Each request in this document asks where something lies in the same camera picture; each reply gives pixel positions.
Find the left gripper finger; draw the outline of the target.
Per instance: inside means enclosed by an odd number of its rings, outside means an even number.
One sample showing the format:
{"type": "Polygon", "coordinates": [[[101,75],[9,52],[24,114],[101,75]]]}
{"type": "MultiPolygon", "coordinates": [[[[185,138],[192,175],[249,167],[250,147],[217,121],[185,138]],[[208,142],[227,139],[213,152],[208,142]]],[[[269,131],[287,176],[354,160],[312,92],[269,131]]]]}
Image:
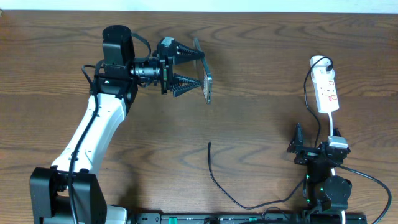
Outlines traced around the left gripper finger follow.
{"type": "Polygon", "coordinates": [[[173,64],[178,65],[190,61],[202,59],[205,53],[200,50],[191,49],[185,45],[177,44],[173,52],[173,64]]]}
{"type": "Polygon", "coordinates": [[[174,97],[178,97],[199,86],[201,86],[201,83],[197,79],[173,74],[172,82],[170,83],[170,91],[173,93],[174,97]]]}

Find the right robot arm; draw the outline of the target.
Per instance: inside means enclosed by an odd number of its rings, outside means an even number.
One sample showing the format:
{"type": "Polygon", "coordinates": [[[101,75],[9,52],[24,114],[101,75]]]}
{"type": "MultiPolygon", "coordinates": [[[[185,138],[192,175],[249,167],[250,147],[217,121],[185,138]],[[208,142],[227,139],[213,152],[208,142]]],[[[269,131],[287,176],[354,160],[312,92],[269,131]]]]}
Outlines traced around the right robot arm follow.
{"type": "Polygon", "coordinates": [[[345,210],[352,183],[334,171],[350,153],[346,139],[334,129],[327,141],[308,147],[304,144],[303,129],[297,124],[287,152],[296,155],[295,164],[307,168],[303,196],[308,208],[300,212],[297,220],[301,223],[346,223],[345,210]]]}

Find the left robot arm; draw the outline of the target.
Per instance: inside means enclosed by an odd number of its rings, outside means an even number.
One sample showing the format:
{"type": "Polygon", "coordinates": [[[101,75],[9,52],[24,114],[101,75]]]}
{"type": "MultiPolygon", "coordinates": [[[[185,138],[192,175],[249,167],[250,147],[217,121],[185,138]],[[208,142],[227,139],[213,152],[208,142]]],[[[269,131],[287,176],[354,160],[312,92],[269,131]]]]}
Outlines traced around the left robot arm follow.
{"type": "Polygon", "coordinates": [[[164,37],[157,47],[138,58],[134,40],[139,35],[123,25],[103,31],[104,57],[93,66],[88,106],[63,152],[48,168],[30,176],[30,196],[35,223],[132,223],[134,217],[105,201],[98,172],[111,139],[125,120],[139,88],[160,86],[162,94],[180,96],[201,87],[201,80],[174,73],[175,65],[205,65],[197,40],[192,47],[164,37]]]}

